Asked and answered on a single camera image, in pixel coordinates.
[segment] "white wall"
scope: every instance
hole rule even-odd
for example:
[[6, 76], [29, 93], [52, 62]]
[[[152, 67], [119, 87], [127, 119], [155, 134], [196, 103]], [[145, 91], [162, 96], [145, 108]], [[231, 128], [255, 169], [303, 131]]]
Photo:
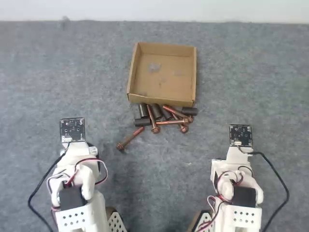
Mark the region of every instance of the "white wall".
[[0, 0], [0, 20], [309, 23], [308, 0]]

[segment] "black cable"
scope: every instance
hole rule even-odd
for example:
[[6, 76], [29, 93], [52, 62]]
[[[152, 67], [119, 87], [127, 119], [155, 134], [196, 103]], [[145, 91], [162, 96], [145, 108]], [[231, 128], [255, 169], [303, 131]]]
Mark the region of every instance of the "black cable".
[[268, 227], [270, 226], [272, 220], [274, 219], [274, 217], [277, 215], [277, 213], [288, 203], [289, 199], [290, 199], [290, 192], [288, 190], [288, 187], [286, 186], [286, 184], [284, 183], [284, 181], [282, 180], [281, 176], [279, 175], [279, 173], [277, 172], [277, 170], [275, 169], [274, 165], [270, 162], [269, 159], [267, 159], [267, 157], [260, 151], [254, 151], [254, 152], [250, 152], [249, 154], [251, 155], [261, 155], [265, 161], [270, 165], [271, 169], [274, 171], [274, 173], [276, 174], [276, 176], [278, 177], [278, 179], [280, 180], [282, 186], [285, 189], [286, 192], [286, 198], [285, 200], [282, 202], [281, 205], [279, 205], [279, 207], [275, 210], [275, 212], [270, 216], [268, 222], [266, 223], [265, 227], [263, 228], [262, 232], [265, 232]]
[[247, 168], [247, 169], [251, 172], [251, 176], [254, 177], [254, 174], [253, 174], [253, 171], [252, 171], [251, 168], [249, 168], [249, 167], [247, 167], [247, 166], [245, 166], [245, 165], [241, 165], [241, 166], [239, 166], [239, 167], [237, 168], [237, 170], [240, 170], [240, 168]]
[[67, 153], [67, 150], [69, 148], [69, 145], [68, 144], [68, 147], [67, 149], [65, 150], [65, 152], [58, 158], [55, 160], [55, 162], [52, 164], [52, 166], [47, 170], [47, 172], [44, 174], [44, 176], [42, 177], [42, 179], [39, 181], [38, 185], [36, 186], [35, 190], [31, 193], [31, 195], [29, 196], [29, 199], [28, 199], [28, 207], [29, 209], [47, 226], [48, 230], [50, 232], [54, 232], [52, 227], [48, 224], [48, 222], [46, 221], [46, 219], [38, 212], [36, 211], [33, 206], [31, 205], [31, 200], [32, 198], [35, 196], [35, 194], [38, 192], [38, 190], [40, 189], [41, 185], [43, 184], [45, 178], [48, 176], [48, 174], [50, 173], [50, 171], [57, 165], [57, 163], [66, 155]]

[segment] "gray carpet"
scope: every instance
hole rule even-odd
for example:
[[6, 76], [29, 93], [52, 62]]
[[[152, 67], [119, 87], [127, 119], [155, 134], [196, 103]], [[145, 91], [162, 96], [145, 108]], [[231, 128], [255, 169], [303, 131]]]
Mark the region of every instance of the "gray carpet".
[[[138, 116], [126, 97], [138, 41], [197, 47], [200, 113], [188, 134], [147, 129], [120, 153], [115, 144]], [[225, 158], [229, 123], [252, 125], [255, 150], [291, 191], [269, 231], [308, 231], [308, 113], [306, 25], [1, 22], [0, 231], [47, 231], [27, 199], [58, 156], [59, 119], [75, 116], [85, 117], [87, 140], [109, 168], [99, 190], [132, 232], [183, 232], [208, 208], [211, 159]], [[251, 161], [265, 193], [264, 225], [285, 195], [266, 162]], [[45, 185], [33, 204], [52, 224]]]

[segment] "bolt thread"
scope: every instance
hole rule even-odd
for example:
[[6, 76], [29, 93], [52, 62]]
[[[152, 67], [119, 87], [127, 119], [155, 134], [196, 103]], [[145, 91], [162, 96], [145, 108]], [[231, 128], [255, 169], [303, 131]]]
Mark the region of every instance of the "bolt thread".
[[184, 114], [178, 112], [177, 110], [174, 110], [173, 108], [168, 107], [167, 105], [163, 105], [162, 108], [167, 110], [167, 111], [170, 111], [171, 113], [173, 113], [173, 114], [175, 114], [175, 115], [177, 115], [179, 117], [188, 118], [187, 115], [184, 115]]

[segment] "bolt head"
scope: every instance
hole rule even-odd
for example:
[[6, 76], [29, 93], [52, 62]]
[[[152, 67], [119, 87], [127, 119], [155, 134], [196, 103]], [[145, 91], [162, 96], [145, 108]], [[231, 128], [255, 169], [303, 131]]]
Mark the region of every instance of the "bolt head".
[[187, 127], [187, 126], [182, 126], [182, 127], [180, 128], [180, 132], [183, 133], [183, 134], [187, 133], [188, 130], [189, 130], [189, 127]]
[[116, 148], [117, 148], [119, 151], [123, 151], [123, 150], [125, 149], [125, 147], [122, 146], [122, 144], [120, 144], [120, 143], [117, 143]]
[[184, 118], [184, 125], [185, 124], [189, 124], [190, 122], [189, 122], [189, 119], [188, 118]]
[[154, 127], [151, 129], [151, 132], [154, 134], [158, 134], [160, 132], [160, 128], [159, 127]]
[[191, 123], [191, 122], [193, 122], [193, 117], [190, 115], [189, 117], [188, 117], [188, 120], [189, 120], [189, 123]]

